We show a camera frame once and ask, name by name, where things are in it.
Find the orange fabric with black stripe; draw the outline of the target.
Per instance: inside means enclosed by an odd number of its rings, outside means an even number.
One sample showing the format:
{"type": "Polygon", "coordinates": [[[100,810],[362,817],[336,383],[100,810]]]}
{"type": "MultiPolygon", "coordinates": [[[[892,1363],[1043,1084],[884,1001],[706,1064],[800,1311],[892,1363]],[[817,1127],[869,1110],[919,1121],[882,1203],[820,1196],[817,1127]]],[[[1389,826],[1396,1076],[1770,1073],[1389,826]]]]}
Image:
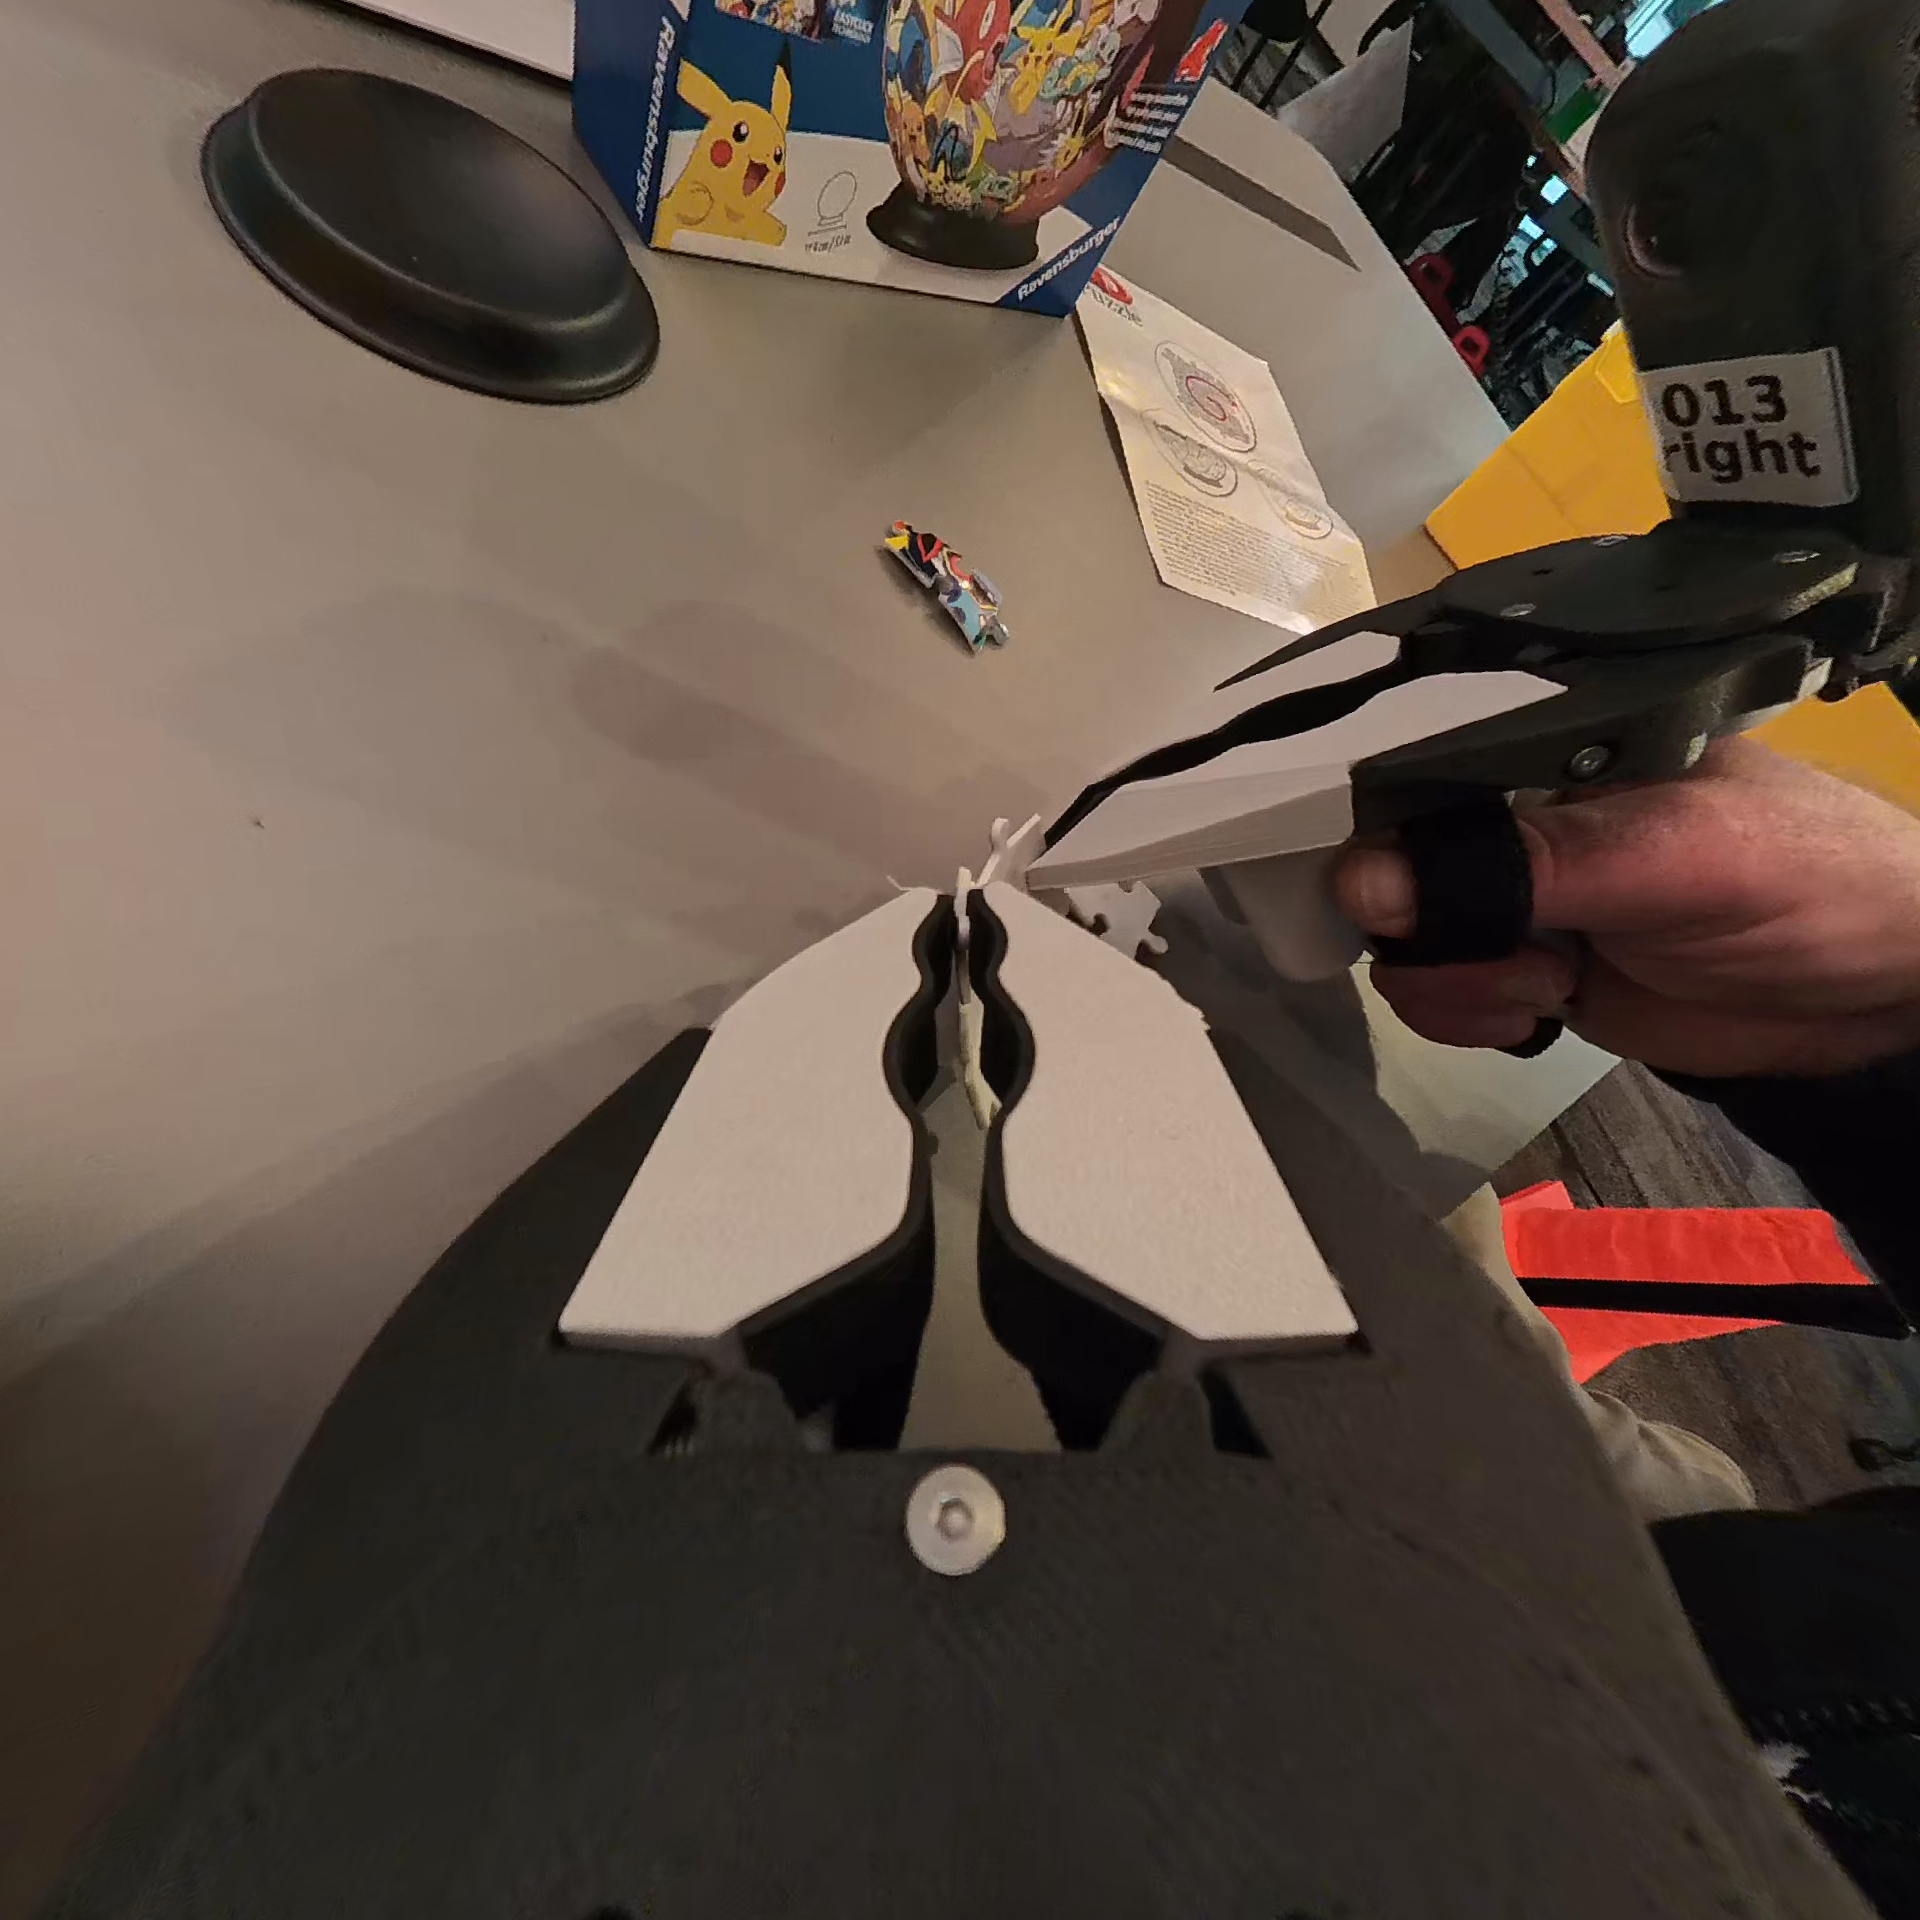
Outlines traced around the orange fabric with black stripe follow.
{"type": "Polygon", "coordinates": [[[1499,1231],[1576,1383],[1644,1350],[1734,1331],[1894,1343],[1914,1331],[1816,1210],[1579,1210],[1543,1184],[1499,1201],[1499,1231]]]}

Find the yellow puzzle box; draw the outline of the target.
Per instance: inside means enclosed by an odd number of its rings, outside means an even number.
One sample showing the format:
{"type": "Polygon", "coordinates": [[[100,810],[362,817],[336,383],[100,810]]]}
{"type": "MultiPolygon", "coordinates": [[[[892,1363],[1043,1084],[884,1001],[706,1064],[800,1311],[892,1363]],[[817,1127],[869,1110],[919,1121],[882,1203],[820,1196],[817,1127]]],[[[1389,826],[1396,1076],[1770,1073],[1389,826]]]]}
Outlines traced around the yellow puzzle box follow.
{"type": "MultiPolygon", "coordinates": [[[[1639,534],[1666,517],[1622,329],[1574,366],[1426,521],[1456,567],[1574,539],[1639,534]]],[[[1916,721],[1894,691],[1809,701],[1753,729],[1770,753],[1916,811],[1916,721]]]]}

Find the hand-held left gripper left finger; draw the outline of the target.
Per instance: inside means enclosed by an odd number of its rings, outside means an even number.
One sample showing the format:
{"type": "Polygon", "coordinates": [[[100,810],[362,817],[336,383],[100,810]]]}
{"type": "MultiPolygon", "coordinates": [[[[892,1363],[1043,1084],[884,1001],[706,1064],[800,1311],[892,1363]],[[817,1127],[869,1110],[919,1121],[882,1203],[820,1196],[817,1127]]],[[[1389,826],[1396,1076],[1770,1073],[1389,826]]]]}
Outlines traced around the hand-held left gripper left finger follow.
{"type": "Polygon", "coordinates": [[[763,1374],[836,1451],[893,1451],[934,1301],[949,896],[909,889],[693,1036],[559,1311],[572,1350],[763,1374]]]}

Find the person's black clothing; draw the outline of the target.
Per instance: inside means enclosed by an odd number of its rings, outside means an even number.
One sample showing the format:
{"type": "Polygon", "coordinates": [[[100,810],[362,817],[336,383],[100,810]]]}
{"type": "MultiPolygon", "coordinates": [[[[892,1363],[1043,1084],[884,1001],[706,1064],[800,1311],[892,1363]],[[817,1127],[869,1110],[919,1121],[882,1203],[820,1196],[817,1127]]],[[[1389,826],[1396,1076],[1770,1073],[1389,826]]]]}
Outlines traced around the person's black clothing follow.
{"type": "Polygon", "coordinates": [[[1652,1530],[1789,1806],[1880,1917],[1916,1916],[1916,1490],[1652,1530]]]}

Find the black round puzzle stand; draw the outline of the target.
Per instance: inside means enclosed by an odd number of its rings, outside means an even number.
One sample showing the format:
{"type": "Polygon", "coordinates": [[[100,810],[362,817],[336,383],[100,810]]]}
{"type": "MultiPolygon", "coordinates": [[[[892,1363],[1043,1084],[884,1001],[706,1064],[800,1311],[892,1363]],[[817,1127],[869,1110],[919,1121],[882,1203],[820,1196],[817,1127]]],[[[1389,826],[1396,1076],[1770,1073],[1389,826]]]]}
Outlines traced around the black round puzzle stand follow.
{"type": "Polygon", "coordinates": [[[199,176],[272,287],[457,391],[596,403],[659,359],[653,300],[584,189],[417,83],[273,76],[207,127],[199,176]]]}

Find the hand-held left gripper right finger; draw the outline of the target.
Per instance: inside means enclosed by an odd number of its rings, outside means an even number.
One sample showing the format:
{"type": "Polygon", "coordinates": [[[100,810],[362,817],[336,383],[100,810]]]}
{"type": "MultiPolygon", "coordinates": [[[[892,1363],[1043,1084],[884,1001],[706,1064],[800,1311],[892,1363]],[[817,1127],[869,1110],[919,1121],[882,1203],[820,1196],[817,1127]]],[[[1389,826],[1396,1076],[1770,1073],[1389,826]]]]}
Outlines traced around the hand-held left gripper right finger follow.
{"type": "Polygon", "coordinates": [[[1014,887],[964,896],[982,1089],[976,1293],[1066,1451],[1150,1379],[1359,1337],[1209,1020],[1163,976],[1014,887]]]}

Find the blue printed puzzle box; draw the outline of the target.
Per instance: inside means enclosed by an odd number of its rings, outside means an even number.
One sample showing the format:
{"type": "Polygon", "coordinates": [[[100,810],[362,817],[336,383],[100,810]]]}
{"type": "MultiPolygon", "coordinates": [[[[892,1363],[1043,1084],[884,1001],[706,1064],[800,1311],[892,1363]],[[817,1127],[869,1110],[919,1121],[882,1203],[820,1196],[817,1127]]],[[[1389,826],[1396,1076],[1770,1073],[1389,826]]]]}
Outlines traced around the blue printed puzzle box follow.
{"type": "Polygon", "coordinates": [[[1242,4],[576,4],[640,237],[1069,319],[1242,4]]]}

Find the background storage rack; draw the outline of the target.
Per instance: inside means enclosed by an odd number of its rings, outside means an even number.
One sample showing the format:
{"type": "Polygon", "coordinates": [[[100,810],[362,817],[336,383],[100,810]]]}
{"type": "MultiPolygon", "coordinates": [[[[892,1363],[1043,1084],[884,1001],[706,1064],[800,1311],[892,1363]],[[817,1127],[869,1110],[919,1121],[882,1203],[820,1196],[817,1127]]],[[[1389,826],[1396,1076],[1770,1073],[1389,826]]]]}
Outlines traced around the background storage rack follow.
{"type": "Polygon", "coordinates": [[[1307,141],[1510,430],[1617,320],[1576,141],[1624,4],[1246,4],[1214,77],[1307,141]]]}

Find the person's beige trousers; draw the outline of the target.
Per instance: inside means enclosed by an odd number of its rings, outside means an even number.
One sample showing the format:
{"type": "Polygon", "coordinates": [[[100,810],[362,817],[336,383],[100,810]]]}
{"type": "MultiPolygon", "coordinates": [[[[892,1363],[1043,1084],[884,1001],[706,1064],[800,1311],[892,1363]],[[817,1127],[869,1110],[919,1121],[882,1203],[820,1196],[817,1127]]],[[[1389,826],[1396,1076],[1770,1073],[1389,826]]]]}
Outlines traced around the person's beige trousers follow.
{"type": "Polygon", "coordinates": [[[1524,1297],[1507,1261],[1499,1201],[1492,1186],[1474,1190],[1442,1226],[1499,1289],[1530,1347],[1586,1419],[1622,1501],[1639,1524],[1759,1509],[1750,1480],[1724,1451],[1686,1430],[1644,1420],[1617,1399],[1594,1396],[1574,1379],[1563,1336],[1524,1297]]]}

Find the white paper sheet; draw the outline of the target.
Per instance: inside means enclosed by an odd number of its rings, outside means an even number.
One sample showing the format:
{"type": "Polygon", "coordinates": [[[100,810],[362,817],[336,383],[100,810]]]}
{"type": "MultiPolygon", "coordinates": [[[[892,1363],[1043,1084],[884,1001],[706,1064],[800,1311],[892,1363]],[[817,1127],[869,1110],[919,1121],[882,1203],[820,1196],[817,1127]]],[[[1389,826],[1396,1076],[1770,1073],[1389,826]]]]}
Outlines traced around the white paper sheet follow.
{"type": "Polygon", "coordinates": [[[574,4],[336,4],[336,10],[572,83],[574,4]]]}

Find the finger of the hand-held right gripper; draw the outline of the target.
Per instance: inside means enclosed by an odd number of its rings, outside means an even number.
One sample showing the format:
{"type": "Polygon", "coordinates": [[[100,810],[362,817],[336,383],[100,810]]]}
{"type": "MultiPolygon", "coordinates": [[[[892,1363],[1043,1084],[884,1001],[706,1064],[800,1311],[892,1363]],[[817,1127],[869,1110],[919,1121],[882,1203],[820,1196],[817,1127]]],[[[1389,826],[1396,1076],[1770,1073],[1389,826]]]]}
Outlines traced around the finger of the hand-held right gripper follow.
{"type": "Polygon", "coordinates": [[[1026,866],[1033,893],[1150,880],[1337,846],[1356,826],[1354,773],[1564,689],[1516,669],[1420,679],[1354,711],[1206,756],[1167,776],[1122,777],[1026,866]]]}
{"type": "Polygon", "coordinates": [[[1186,724],[1186,767],[1356,767],[1447,733],[1447,679],[1413,634],[1436,591],[1344,619],[1217,686],[1186,724]]]}

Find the person's right hand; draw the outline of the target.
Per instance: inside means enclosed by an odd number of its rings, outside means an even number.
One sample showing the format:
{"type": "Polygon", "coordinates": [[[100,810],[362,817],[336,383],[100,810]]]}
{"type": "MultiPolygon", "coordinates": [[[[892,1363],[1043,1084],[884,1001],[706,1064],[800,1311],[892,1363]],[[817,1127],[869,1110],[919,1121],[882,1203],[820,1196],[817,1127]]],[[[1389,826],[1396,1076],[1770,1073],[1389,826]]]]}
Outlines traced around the person's right hand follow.
{"type": "Polygon", "coordinates": [[[1519,811],[1530,944],[1494,963],[1373,961],[1430,1044],[1539,1020],[1663,1076],[1819,1079],[1916,1049],[1916,820],[1730,739],[1683,781],[1519,811]]]}

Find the white instruction leaflet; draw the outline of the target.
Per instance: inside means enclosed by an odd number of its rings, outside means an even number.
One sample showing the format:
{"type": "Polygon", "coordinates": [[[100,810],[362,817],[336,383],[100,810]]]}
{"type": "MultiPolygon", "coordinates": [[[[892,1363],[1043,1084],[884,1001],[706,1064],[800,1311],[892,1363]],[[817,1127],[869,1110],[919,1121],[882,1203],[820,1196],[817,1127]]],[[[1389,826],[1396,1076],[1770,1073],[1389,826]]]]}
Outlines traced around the white instruction leaflet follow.
{"type": "Polygon", "coordinates": [[[1167,589],[1294,639],[1373,606],[1264,360],[1106,267],[1073,323],[1167,589]]]}

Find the colourful joined puzzle pieces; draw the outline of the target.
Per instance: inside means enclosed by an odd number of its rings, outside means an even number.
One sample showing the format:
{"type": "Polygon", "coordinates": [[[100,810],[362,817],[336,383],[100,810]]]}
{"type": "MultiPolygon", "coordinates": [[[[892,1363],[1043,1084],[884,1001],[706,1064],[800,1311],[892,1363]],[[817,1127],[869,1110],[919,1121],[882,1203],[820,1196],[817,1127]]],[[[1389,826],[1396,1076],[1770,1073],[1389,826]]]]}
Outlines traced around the colourful joined puzzle pieces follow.
{"type": "Polygon", "coordinates": [[[882,549],[944,613],[967,653],[982,656],[1007,643],[1003,594],[949,541],[893,521],[882,539],[882,549]]]}

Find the white joined puzzle pieces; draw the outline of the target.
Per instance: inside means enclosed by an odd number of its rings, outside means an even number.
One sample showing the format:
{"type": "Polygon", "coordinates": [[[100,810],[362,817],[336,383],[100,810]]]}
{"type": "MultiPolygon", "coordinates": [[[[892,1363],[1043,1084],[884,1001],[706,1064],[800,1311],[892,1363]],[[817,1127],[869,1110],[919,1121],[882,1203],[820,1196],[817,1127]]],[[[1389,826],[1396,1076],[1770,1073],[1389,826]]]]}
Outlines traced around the white joined puzzle pieces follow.
{"type": "Polygon", "coordinates": [[[950,991],[957,1001],[953,1016],[953,1080],[964,1096],[973,1127],[984,1134],[999,1111],[999,1099],[992,1089],[982,1067],[982,1006],[970,983],[970,899],[982,889],[1006,887],[1014,896],[1029,896],[1029,869],[1043,851],[1043,814],[1026,817],[1014,826],[1007,817],[997,817],[987,829],[987,854],[980,871],[957,869],[950,889],[950,991]]]}

